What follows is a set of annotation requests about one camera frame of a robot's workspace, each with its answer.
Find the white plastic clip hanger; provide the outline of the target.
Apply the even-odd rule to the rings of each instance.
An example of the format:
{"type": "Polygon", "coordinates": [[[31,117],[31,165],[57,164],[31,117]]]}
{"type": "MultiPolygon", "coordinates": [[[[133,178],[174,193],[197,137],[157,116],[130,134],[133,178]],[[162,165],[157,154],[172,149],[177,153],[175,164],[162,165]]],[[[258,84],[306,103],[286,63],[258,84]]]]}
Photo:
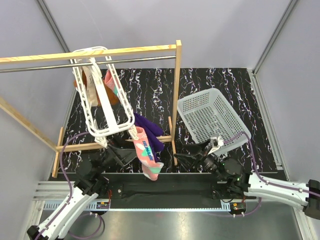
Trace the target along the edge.
{"type": "Polygon", "coordinates": [[[71,59],[72,64],[76,63],[93,63],[90,66],[73,67],[72,72],[75,77],[76,89],[79,93],[81,105],[84,110],[85,123],[88,132],[94,137],[94,141],[100,146],[106,148],[108,145],[107,136],[114,135],[123,131],[130,130],[135,123],[134,111],[129,103],[127,94],[125,93],[118,73],[114,64],[106,64],[107,70],[110,70],[112,78],[118,92],[118,99],[122,105],[126,119],[123,123],[117,123],[116,115],[112,109],[109,98],[105,91],[105,83],[103,81],[103,75],[101,69],[96,64],[94,57],[83,57],[78,59],[71,59]],[[82,81],[82,72],[86,75],[87,88],[90,87],[90,83],[94,83],[95,89],[101,102],[101,108],[106,120],[106,127],[99,128],[96,118],[92,115],[92,103],[88,101],[88,94],[82,81]]]}

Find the orange sock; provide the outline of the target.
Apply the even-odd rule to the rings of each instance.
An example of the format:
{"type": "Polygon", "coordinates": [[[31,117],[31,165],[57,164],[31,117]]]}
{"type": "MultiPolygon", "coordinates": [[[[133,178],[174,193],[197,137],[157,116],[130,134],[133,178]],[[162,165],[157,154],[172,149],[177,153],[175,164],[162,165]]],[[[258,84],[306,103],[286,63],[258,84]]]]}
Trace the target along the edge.
{"type": "MultiPolygon", "coordinates": [[[[82,83],[86,89],[88,96],[88,101],[91,102],[93,107],[100,107],[101,106],[101,101],[98,96],[97,90],[94,86],[94,83],[89,84],[89,88],[87,88],[87,77],[84,71],[82,71],[82,83]]],[[[109,102],[112,106],[116,105],[119,103],[118,97],[113,93],[113,91],[107,87],[106,85],[104,86],[106,94],[108,96],[109,102]]]]}

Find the purple sock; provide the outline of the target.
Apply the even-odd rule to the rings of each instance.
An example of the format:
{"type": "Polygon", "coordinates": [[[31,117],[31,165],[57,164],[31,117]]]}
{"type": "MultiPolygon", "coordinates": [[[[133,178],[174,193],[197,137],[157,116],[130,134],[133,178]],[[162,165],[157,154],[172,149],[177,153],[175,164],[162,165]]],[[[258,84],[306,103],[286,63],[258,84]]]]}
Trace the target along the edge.
{"type": "Polygon", "coordinates": [[[153,156],[155,158],[155,162],[159,162],[160,160],[157,153],[162,152],[165,147],[164,143],[158,139],[158,137],[163,136],[164,134],[163,129],[159,127],[157,124],[149,121],[144,116],[138,113],[134,113],[134,117],[135,117],[135,122],[134,122],[135,126],[143,128],[147,135],[149,145],[151,147],[153,156]]]}

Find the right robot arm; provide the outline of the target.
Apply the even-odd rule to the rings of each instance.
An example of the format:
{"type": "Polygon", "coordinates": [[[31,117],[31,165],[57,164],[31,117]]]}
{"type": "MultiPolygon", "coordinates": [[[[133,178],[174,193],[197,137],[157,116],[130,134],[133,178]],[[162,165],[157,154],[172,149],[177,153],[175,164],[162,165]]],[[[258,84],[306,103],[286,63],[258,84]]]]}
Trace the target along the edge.
{"type": "Polygon", "coordinates": [[[225,145],[221,138],[211,138],[198,144],[187,144],[187,153],[174,157],[188,170],[198,166],[213,175],[212,197],[229,203],[235,199],[245,201],[249,197],[269,199],[287,204],[313,219],[320,218],[320,183],[290,182],[270,178],[256,170],[246,171],[234,158],[218,159],[218,150],[225,145]]]}

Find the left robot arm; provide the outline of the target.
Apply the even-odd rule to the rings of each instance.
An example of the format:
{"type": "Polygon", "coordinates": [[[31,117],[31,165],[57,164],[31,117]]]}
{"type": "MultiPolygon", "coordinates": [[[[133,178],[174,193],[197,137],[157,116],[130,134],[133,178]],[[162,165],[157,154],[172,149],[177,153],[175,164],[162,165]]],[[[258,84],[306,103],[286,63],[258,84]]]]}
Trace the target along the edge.
{"type": "Polygon", "coordinates": [[[39,225],[27,230],[30,240],[63,240],[71,226],[93,200],[109,196],[109,180],[103,172],[112,165],[125,167],[137,157],[130,141],[109,142],[105,154],[94,160],[83,161],[74,184],[69,183],[69,193],[54,212],[39,225]]]}

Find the pink patterned sock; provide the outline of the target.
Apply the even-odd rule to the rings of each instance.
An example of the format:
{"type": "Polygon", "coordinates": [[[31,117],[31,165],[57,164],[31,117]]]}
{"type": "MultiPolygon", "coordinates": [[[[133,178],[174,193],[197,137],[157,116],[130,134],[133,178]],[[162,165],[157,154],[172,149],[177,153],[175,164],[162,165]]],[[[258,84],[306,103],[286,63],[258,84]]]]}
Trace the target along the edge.
{"type": "Polygon", "coordinates": [[[142,173],[151,181],[158,179],[164,163],[156,161],[147,134],[142,127],[133,126],[129,131],[136,155],[141,162],[142,173]]]}
{"type": "Polygon", "coordinates": [[[110,89],[112,90],[112,92],[118,96],[118,90],[117,90],[117,87],[115,85],[115,81],[113,79],[113,76],[110,72],[110,70],[108,69],[107,72],[106,72],[106,75],[104,77],[104,84],[110,89]]]}

